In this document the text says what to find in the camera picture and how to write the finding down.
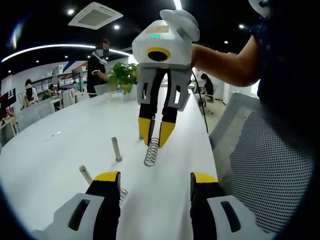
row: black shirt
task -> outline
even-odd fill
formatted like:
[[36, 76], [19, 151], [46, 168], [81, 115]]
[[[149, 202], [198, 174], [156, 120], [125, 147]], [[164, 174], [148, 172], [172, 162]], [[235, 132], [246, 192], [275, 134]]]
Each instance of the black shirt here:
[[212, 84], [211, 80], [206, 80], [206, 83], [204, 84], [204, 88], [206, 91], [206, 94], [213, 95], [214, 94], [214, 85]]
[[106, 73], [105, 66], [100, 64], [100, 61], [92, 55], [88, 60], [88, 76], [86, 85], [87, 92], [90, 94], [96, 93], [95, 86], [106, 84], [106, 82], [100, 79], [97, 75], [92, 75], [94, 70], [100, 70], [103, 74]]

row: led light strip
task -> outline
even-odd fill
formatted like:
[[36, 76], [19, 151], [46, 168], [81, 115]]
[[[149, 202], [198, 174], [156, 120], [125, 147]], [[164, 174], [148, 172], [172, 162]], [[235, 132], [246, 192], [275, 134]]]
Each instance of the led light strip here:
[[[3, 63], [4, 61], [7, 61], [8, 59], [13, 58], [19, 54], [23, 54], [23, 53], [30, 52], [33, 50], [46, 49], [46, 48], [59, 48], [59, 47], [86, 48], [86, 49], [95, 49], [96, 48], [95, 46], [82, 45], [82, 44], [53, 44], [53, 45], [36, 46], [36, 47], [31, 47], [31, 48], [28, 48], [25, 50], [15, 52], [14, 54], [11, 54], [11, 55], [5, 57], [4, 59], [2, 59], [1, 62]], [[122, 54], [122, 55], [129, 56], [129, 57], [131, 56], [131, 54], [126, 53], [124, 51], [118, 51], [118, 50], [114, 50], [114, 49], [109, 49], [109, 51], [112, 53]]]
[[181, 10], [182, 6], [181, 6], [180, 0], [173, 0], [173, 1], [174, 1], [175, 9]]

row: black ceiling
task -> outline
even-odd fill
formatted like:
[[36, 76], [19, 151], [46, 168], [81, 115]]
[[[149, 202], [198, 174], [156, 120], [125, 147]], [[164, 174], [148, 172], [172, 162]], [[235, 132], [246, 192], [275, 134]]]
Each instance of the black ceiling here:
[[[258, 14], [250, 7], [248, 0], [180, 0], [182, 8], [190, 12], [198, 21], [199, 43], [220, 52], [238, 53], [249, 38], [247, 29], [239, 29], [239, 24], [251, 26]], [[131, 47], [134, 38], [153, 21], [160, 19], [162, 9], [175, 9], [174, 0], [135, 0], [97, 2], [123, 14], [123, 17], [98, 29], [68, 26], [77, 12], [92, 1], [55, 0], [55, 1], [15, 1], [6, 2], [8, 14], [2, 18], [0, 58], [15, 52], [51, 44], [95, 45], [101, 37], [110, 40], [110, 48], [124, 50]], [[68, 9], [75, 14], [69, 16]], [[18, 23], [24, 23], [16, 49], [8, 44]], [[119, 30], [113, 26], [120, 25]], [[0, 63], [0, 80], [9, 74], [39, 65], [86, 60], [92, 49], [46, 48], [26, 52]], [[111, 54], [109, 61], [123, 55]]]

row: metal spring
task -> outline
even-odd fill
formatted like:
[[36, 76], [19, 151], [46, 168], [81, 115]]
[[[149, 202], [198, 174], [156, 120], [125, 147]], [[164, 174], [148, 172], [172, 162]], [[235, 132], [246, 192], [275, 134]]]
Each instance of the metal spring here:
[[120, 188], [120, 204], [124, 201], [126, 196], [128, 195], [128, 191], [124, 188]]
[[159, 138], [151, 138], [148, 149], [146, 150], [144, 165], [152, 167], [156, 164], [157, 153], [159, 149]]
[[139, 139], [140, 139], [140, 140], [144, 139], [144, 136], [142, 136], [142, 133], [141, 133], [141, 131], [140, 131], [140, 125], [139, 125]]

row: metal rod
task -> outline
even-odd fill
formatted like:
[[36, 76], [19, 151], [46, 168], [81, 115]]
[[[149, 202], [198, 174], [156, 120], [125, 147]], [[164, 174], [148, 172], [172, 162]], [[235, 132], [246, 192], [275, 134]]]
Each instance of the metal rod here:
[[86, 166], [81, 165], [79, 167], [79, 170], [80, 170], [81, 174], [83, 175], [84, 179], [88, 182], [89, 185], [91, 185], [93, 180], [92, 180], [92, 177], [90, 176]]
[[115, 154], [115, 160], [116, 160], [117, 162], [121, 162], [121, 161], [122, 161], [122, 157], [121, 157], [121, 155], [120, 155], [118, 140], [117, 140], [117, 138], [114, 136], [114, 137], [111, 138], [111, 141], [112, 141], [113, 150], [114, 150], [114, 154]]

